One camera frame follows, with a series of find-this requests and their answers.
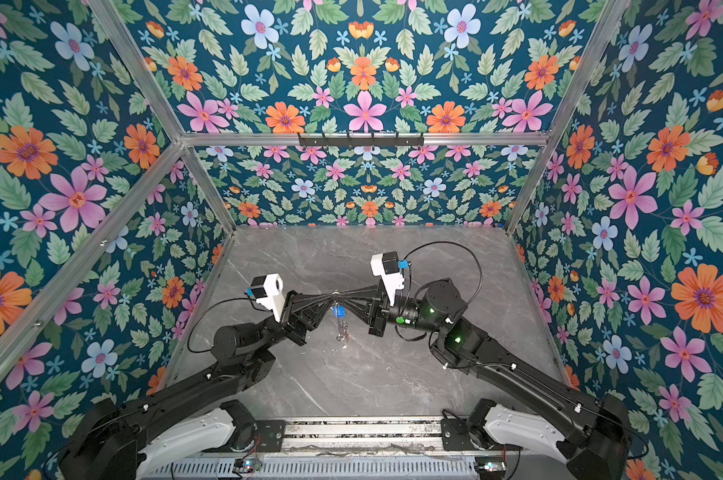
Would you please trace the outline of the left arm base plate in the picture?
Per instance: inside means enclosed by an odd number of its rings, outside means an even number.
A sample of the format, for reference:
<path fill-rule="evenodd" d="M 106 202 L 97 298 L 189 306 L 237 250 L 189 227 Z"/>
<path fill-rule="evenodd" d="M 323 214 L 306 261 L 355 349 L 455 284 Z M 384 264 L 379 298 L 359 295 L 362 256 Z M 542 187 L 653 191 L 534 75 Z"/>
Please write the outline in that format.
<path fill-rule="evenodd" d="M 233 451 L 276 453 L 281 452 L 285 440 L 286 422 L 283 420 L 255 420 L 237 427 L 229 441 Z"/>

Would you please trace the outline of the silver keyring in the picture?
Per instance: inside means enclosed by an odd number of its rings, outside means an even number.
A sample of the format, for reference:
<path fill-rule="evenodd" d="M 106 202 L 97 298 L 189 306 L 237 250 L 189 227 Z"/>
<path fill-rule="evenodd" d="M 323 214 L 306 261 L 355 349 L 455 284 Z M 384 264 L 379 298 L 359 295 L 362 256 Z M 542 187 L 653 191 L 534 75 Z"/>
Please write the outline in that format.
<path fill-rule="evenodd" d="M 335 304 L 343 306 L 338 300 L 335 300 L 334 305 Z M 335 318 L 336 324 L 337 324 L 336 340 L 338 342 L 340 342 L 343 346 L 347 346 L 347 344 L 349 342 L 348 324 L 346 321 L 346 316 L 347 316 L 347 314 L 346 314 L 346 309 L 345 309 L 345 318 L 343 320 L 337 320 Z"/>

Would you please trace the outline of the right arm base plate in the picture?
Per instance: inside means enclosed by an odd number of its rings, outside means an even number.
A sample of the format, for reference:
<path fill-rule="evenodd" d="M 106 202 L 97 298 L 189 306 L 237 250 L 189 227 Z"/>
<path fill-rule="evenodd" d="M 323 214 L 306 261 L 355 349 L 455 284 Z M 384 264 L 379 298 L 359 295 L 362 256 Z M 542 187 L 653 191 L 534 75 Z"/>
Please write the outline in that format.
<path fill-rule="evenodd" d="M 469 428 L 463 420 L 454 417 L 441 418 L 441 443 L 446 452 L 477 451 L 475 442 L 471 439 Z"/>

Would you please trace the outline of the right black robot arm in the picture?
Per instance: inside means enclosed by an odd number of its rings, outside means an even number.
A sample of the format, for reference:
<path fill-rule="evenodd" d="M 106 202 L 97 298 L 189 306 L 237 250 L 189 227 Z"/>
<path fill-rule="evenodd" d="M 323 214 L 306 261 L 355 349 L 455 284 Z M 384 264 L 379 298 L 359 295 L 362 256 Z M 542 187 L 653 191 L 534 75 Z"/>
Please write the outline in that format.
<path fill-rule="evenodd" d="M 631 450 L 629 414 L 615 396 L 603 399 L 567 386 L 518 358 L 499 340 L 465 318 L 469 304 L 450 279 L 435 280 L 419 294 L 389 296 L 385 286 L 334 292 L 371 334 L 391 324 L 435 336 L 431 354 L 446 370 L 475 376 L 521 402 L 518 412 L 481 400 L 467 420 L 473 440 L 509 445 L 565 464 L 577 479 L 619 479 Z"/>

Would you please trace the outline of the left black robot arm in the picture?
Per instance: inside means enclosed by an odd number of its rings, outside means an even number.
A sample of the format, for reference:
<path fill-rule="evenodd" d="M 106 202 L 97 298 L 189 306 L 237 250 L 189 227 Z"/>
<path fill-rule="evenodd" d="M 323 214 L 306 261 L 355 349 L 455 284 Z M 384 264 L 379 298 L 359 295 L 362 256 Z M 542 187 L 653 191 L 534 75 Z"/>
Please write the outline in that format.
<path fill-rule="evenodd" d="M 137 478 L 147 462 L 143 451 L 160 434 L 189 420 L 204 408 L 251 388 L 263 380 L 275 357 L 270 348 L 290 339 L 305 342 L 307 321 L 321 321 L 319 307 L 330 307 L 338 294 L 289 292 L 285 312 L 258 323 L 217 329 L 211 348 L 213 364 L 177 384 L 118 404 L 106 398 L 84 414 L 69 442 L 59 449 L 58 469 L 65 479 Z"/>

